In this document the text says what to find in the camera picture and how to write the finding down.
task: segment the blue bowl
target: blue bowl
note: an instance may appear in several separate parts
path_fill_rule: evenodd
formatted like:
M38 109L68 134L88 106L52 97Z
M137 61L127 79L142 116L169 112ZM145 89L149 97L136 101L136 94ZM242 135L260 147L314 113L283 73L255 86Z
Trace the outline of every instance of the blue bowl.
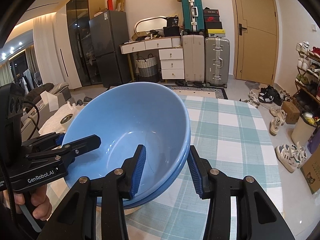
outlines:
M124 200L130 207L163 193L180 173L190 148L190 121L183 101L156 83L129 83L99 95L73 120L63 144L92 134L101 138L101 145L76 157L65 177L67 185L72 187L81 176L104 177L143 144L147 158L139 191L132 200Z

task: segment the teal suitcase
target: teal suitcase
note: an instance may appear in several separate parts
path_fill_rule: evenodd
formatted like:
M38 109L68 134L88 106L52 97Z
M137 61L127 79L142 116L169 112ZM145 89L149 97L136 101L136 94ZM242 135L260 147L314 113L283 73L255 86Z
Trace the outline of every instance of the teal suitcase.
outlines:
M204 32L204 17L201 0L182 0L186 32Z

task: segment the black cable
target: black cable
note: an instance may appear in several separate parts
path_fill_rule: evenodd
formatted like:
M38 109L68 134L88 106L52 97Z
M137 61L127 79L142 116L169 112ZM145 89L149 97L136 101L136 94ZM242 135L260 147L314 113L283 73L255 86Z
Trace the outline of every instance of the black cable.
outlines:
M10 214L12 222L15 224L15 226L18 226L17 224L17 211L16 211L16 205L14 202L14 196L13 196L13 190L12 185L10 182L10 177L7 171L7 168L5 166L4 160L2 158L2 155L0 154L0 168L4 177L4 182L7 186L8 195L9 195L9 204L10 204Z
M38 107L36 106L36 104L34 104L34 103L32 103L31 101L28 101L28 100L24 100L23 102L24 102L25 104L32 105L32 106L36 109L36 111L37 111L37 115L38 115L38 117L37 117L37 123L36 123L36 126L34 127L34 129L33 129L32 133L30 134L29 138L27 139L27 140L30 140L30 139L31 139L31 137L33 136L33 134L35 133L35 131L36 131L37 127L38 127L39 120L40 120L40 113L39 113L39 109L38 109Z

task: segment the human hand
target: human hand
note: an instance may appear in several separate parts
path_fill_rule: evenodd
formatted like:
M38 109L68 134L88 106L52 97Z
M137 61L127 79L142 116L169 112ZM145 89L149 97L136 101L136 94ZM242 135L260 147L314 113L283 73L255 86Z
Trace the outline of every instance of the human hand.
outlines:
M21 214L22 211L19 205L23 205L25 203L24 196L23 194L13 194L17 213ZM9 195L7 190L4 191L4 198L6 199L7 203L9 203ZM36 207L36 209L32 213L35 219L45 221L50 217L52 212L52 205L47 196L47 185L43 185L37 188L36 191L31 194L31 203Z

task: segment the window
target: window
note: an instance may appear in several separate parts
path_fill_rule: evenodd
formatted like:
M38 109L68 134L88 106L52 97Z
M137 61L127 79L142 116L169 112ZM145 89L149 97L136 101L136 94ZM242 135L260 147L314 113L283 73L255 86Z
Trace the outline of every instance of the window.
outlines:
M26 53L23 51L16 57L12 58L10 61L10 69L12 72L12 76L16 79L17 75L20 74L23 76L23 73L28 69Z

